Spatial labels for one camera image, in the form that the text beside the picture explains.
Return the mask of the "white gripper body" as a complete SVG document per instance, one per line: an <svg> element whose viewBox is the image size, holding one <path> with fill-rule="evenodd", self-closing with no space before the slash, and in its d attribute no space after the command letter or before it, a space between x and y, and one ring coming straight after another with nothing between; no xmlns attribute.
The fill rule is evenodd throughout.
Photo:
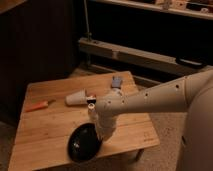
<svg viewBox="0 0 213 171"><path fill-rule="evenodd" d="M116 130L117 117L104 117L98 115L95 120L95 130L99 140L107 141Z"/></svg>

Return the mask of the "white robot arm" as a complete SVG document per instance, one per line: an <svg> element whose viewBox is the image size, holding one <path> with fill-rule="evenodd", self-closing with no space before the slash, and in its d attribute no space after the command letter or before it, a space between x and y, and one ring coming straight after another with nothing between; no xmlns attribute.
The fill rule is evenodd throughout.
<svg viewBox="0 0 213 171"><path fill-rule="evenodd" d="M111 90L98 99L97 134L107 141L125 113L186 112L177 171L213 171L213 69L131 95Z"/></svg>

